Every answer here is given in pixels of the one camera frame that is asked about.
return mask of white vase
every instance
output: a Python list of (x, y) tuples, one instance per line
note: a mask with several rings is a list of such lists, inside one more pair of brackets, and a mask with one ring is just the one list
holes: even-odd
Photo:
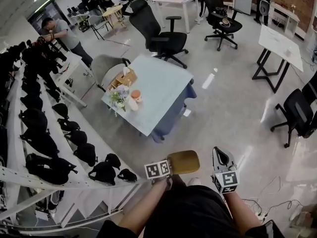
[(131, 96), (128, 96), (127, 104), (128, 104), (128, 106), (130, 107), (130, 109), (132, 111), (137, 111), (139, 109), (138, 104), (136, 103), (136, 101)]

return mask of blue tablecloth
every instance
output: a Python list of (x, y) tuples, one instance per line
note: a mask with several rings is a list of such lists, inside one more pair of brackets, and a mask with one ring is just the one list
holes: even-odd
[(151, 132), (151, 136), (156, 143), (161, 143), (161, 137), (168, 135), (174, 124), (177, 116), (184, 107), (184, 101), (187, 98), (196, 98), (197, 94), (195, 93), (192, 85), (189, 83), (181, 94), (177, 97), (173, 105), (169, 108), (163, 118), (158, 122), (154, 130)]

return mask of orange lid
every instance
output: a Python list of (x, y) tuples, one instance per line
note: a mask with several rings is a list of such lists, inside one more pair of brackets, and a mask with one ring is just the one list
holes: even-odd
[(134, 90), (134, 91), (132, 91), (132, 93), (131, 93), (131, 97), (133, 98), (133, 99), (137, 99), (137, 98), (139, 98), (141, 96), (141, 92), (139, 91), (139, 90)]

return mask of glossy floor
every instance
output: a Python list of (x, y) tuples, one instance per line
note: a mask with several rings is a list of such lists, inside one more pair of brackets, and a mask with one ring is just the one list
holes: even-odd
[[(95, 85), (83, 97), (88, 106), (81, 109), (82, 113), (115, 153), (139, 175), (144, 175), (144, 164), (161, 160), (172, 152), (191, 149), (198, 153), (201, 168), (196, 173), (185, 175), (184, 180), (199, 177), (203, 185), (214, 188), (210, 177), (211, 151), (214, 146), (221, 146), (233, 153), (239, 165), (238, 193), (242, 198), (259, 199), (263, 211), (292, 199), (298, 199), (302, 204), (316, 202), (316, 135), (303, 139), (293, 133), (290, 147), (284, 149), (287, 128), (276, 129), (274, 133), (269, 130), (272, 125), (285, 121), (274, 106), (282, 104), (296, 88), (302, 88), (303, 82), (306, 83), (314, 72), (305, 62), (303, 73), (290, 67), (278, 92), (273, 94), (266, 81), (251, 79), (263, 50), (258, 45), (261, 26), (253, 21), (252, 16), (237, 15), (236, 20), (243, 24), (243, 28), (234, 36), (238, 50), (223, 41), (218, 52), (218, 39), (204, 41), (205, 35), (212, 34), (211, 26), (206, 20), (200, 25), (194, 22), (194, 5), (188, 12), (191, 32), (185, 48), (189, 54), (179, 54), (177, 57), (188, 65), (194, 76), (193, 87), (197, 98), (186, 101), (191, 112), (186, 112), (188, 116), (180, 115), (162, 144), (140, 137), (138, 131), (124, 119), (115, 117), (101, 101), (103, 92)], [(162, 11), (165, 16), (182, 16), (183, 13), (181, 8), (171, 6), (165, 6)], [(169, 22), (165, 24), (163, 31), (168, 31)], [(133, 60), (140, 53), (149, 54), (145, 49), (144, 37), (128, 20), (126, 26), (126, 29), (117, 29), (116, 34), (102, 29), (100, 32), (105, 41), (97, 40), (91, 30), (78, 32), (78, 35), (84, 49), (92, 57), (108, 54)], [(175, 22), (175, 30), (185, 32), (183, 19)], [(302, 47), (303, 42), (296, 37), (294, 41), (300, 45), (305, 60), (310, 61), (310, 55)], [(272, 54), (265, 67), (276, 71), (280, 62), (281, 59)], [(85, 88), (86, 83), (84, 94), (90, 88), (91, 80), (80, 78), (82, 82), (75, 80), (73, 87), (79, 91), (79, 88)], [(289, 210), (287, 204), (273, 208), (268, 217), (285, 230), (296, 205), (294, 202)]]

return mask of gray t-shirt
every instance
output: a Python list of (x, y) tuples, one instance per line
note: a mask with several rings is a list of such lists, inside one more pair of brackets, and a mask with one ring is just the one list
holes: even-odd
[(60, 38), (61, 41), (68, 47), (70, 50), (72, 50), (74, 47), (76, 47), (79, 43), (78, 37), (72, 32), (72, 30), (69, 28), (68, 24), (65, 20), (57, 19), (56, 26), (53, 30), (54, 33), (59, 33), (63, 30), (67, 30), (67, 35), (65, 37)]

